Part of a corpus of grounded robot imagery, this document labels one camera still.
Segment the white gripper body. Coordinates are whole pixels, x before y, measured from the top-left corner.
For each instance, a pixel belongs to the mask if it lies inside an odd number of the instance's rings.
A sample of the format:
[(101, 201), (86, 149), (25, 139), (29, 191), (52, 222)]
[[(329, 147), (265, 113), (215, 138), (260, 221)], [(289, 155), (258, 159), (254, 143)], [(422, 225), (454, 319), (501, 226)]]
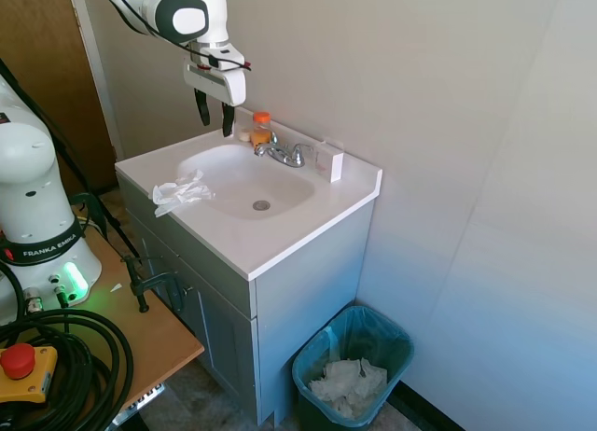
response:
[(230, 42), (187, 44), (183, 62), (186, 83), (217, 100), (239, 106), (246, 100), (246, 61)]

